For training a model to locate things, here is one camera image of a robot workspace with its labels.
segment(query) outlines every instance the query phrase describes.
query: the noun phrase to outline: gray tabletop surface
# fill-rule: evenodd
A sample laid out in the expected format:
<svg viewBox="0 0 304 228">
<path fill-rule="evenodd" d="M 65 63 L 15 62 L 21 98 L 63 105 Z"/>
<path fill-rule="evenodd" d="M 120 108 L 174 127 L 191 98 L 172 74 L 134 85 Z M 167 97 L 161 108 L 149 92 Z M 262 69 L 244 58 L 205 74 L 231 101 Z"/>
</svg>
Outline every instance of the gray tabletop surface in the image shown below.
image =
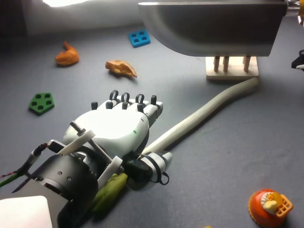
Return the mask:
<svg viewBox="0 0 304 228">
<path fill-rule="evenodd" d="M 175 53 L 151 37 L 133 48 L 128 33 L 138 27 L 40 36 L 11 43 L 0 55 L 0 173 L 17 169 L 39 144 L 61 140 L 69 123 L 105 101 L 116 89 L 131 96 L 157 95 L 164 110 L 148 144 L 231 85 L 205 79 L 205 58 Z M 67 40 L 80 62 L 58 68 L 54 57 Z M 269 57 L 259 57 L 260 89 L 222 108 L 171 148 L 170 183 L 127 191 L 98 223 L 83 228 L 255 228 L 247 211 L 262 188 L 285 194 L 294 210 L 284 227 L 304 227 L 304 73 L 291 69 L 304 49 L 304 29 L 285 18 Z M 138 78 L 116 78 L 107 60 L 122 59 Z M 28 111 L 35 93 L 52 92 L 55 108 L 38 117 Z M 45 151 L 35 170 L 52 152 Z M 12 192 L 17 180 L 0 189 Z"/>
</svg>

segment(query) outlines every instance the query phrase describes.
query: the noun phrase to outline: robotic hand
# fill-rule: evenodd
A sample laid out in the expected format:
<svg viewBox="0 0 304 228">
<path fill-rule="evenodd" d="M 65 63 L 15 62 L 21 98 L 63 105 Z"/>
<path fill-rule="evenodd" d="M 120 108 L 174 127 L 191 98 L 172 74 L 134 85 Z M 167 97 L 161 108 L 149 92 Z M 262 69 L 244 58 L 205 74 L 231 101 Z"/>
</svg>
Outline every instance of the robotic hand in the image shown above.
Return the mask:
<svg viewBox="0 0 304 228">
<path fill-rule="evenodd" d="M 1 225 L 73 227 L 114 173 L 127 174 L 127 184 L 134 190 L 155 183 L 166 185 L 169 176 L 165 171 L 172 154 L 141 155 L 149 128 L 162 113 L 162 103 L 157 102 L 156 96 L 152 96 L 151 102 L 144 101 L 142 94 L 129 98 L 128 93 L 118 96 L 114 90 L 99 107 L 92 102 L 91 111 L 71 122 L 63 143 L 51 140 L 34 150 L 19 169 L 23 173 L 46 147 L 56 155 L 27 174 L 28 178 L 11 197 L 0 200 Z M 162 175 L 168 177 L 166 183 L 162 182 Z M 24 216 L 15 219 L 12 212 Z"/>
</svg>

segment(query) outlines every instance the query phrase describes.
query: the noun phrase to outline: red wire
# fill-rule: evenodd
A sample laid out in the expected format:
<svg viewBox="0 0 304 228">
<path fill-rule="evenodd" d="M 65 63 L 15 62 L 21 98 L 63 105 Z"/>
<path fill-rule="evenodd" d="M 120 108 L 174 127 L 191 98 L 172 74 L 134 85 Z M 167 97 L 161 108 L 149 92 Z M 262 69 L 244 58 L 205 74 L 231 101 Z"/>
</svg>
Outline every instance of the red wire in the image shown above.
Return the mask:
<svg viewBox="0 0 304 228">
<path fill-rule="evenodd" d="M 2 176 L 0 176 L 0 179 L 3 178 L 3 177 L 10 176 L 10 175 L 12 175 L 12 174 L 14 174 L 14 173 L 16 173 L 16 171 L 10 172 L 10 173 L 8 173 L 8 174 L 6 174 L 6 175 L 2 175 Z"/>
</svg>

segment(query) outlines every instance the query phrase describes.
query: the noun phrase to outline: wooden base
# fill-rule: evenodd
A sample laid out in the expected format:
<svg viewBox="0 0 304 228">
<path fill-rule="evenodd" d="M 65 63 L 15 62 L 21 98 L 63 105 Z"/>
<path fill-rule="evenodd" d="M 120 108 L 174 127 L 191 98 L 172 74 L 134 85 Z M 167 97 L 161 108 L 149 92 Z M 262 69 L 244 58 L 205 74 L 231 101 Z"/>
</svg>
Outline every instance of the wooden base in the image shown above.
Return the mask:
<svg viewBox="0 0 304 228">
<path fill-rule="evenodd" d="M 230 57 L 228 72 L 223 71 L 223 58 L 219 60 L 218 72 L 214 71 L 214 57 L 206 57 L 206 79 L 208 80 L 248 80 L 258 77 L 257 58 L 251 57 L 249 71 L 244 71 L 243 57 Z"/>
</svg>

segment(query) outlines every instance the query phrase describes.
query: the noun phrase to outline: blue block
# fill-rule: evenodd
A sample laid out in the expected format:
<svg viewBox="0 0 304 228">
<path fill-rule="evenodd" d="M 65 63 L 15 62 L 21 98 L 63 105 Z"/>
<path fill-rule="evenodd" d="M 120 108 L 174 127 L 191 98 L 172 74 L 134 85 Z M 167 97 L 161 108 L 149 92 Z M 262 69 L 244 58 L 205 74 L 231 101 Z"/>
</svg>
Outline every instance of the blue block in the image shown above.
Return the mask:
<svg viewBox="0 0 304 228">
<path fill-rule="evenodd" d="M 146 30 L 141 30 L 129 34 L 129 39 L 133 48 L 140 47 L 146 44 L 150 44 L 150 37 Z"/>
</svg>

